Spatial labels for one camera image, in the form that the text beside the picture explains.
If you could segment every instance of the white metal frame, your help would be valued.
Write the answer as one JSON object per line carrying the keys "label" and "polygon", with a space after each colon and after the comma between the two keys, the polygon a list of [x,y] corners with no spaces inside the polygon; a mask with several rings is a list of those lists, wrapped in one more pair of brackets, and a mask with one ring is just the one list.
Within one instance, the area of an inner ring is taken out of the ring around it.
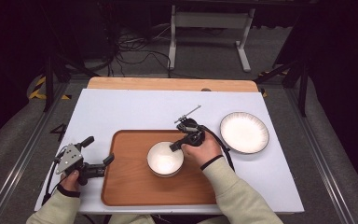
{"label": "white metal frame", "polygon": [[168,67],[173,70],[175,67],[176,55],[176,27],[209,27],[209,28],[228,28],[242,29],[241,41],[236,41],[237,51],[240,55],[243,71],[250,72],[251,67],[246,57],[245,46],[246,38],[252,25],[255,10],[249,13],[198,13],[198,12],[176,12],[172,6],[171,15],[171,44]]}

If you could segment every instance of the wooden tray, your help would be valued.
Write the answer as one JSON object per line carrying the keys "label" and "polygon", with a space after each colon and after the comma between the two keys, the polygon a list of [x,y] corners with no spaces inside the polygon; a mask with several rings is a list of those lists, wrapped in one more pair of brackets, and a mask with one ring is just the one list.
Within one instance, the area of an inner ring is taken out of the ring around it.
{"label": "wooden tray", "polygon": [[128,130],[115,133],[110,152],[115,160],[103,181],[102,201],[108,206],[216,204],[214,192],[199,166],[187,155],[173,177],[158,177],[147,165],[147,153],[158,142],[184,136],[171,130]]}

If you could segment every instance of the white plate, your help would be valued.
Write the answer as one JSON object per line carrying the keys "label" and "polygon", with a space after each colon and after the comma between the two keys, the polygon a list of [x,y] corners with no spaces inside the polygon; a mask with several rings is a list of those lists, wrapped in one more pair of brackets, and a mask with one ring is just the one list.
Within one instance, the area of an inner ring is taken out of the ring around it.
{"label": "white plate", "polygon": [[225,116],[220,133],[229,147],[242,153],[259,152],[269,143],[269,131],[263,121],[245,112]]}

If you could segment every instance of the white bowl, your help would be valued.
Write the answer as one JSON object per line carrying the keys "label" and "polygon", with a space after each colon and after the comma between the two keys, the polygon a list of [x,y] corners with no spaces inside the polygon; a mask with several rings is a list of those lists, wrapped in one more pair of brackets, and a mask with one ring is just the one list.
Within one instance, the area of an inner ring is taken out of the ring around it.
{"label": "white bowl", "polygon": [[182,150],[172,152],[172,142],[159,142],[147,153],[147,164],[153,173],[160,177],[176,175],[182,168],[184,155]]}
{"label": "white bowl", "polygon": [[256,153],[269,143],[269,130],[254,115],[235,112],[220,123],[220,133],[225,142],[241,153]]}

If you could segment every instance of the human hand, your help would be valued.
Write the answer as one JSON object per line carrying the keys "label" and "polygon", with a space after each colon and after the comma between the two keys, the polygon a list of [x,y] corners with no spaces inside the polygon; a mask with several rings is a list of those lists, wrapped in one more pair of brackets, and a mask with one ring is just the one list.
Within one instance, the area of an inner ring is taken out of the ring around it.
{"label": "human hand", "polygon": [[77,183],[77,178],[79,177],[78,170],[74,170],[66,178],[65,175],[61,175],[61,185],[64,189],[68,191],[79,191],[79,184]]}
{"label": "human hand", "polygon": [[219,144],[208,132],[205,132],[205,140],[199,147],[182,144],[181,148],[185,153],[193,157],[200,167],[216,156],[222,155],[222,150]]}

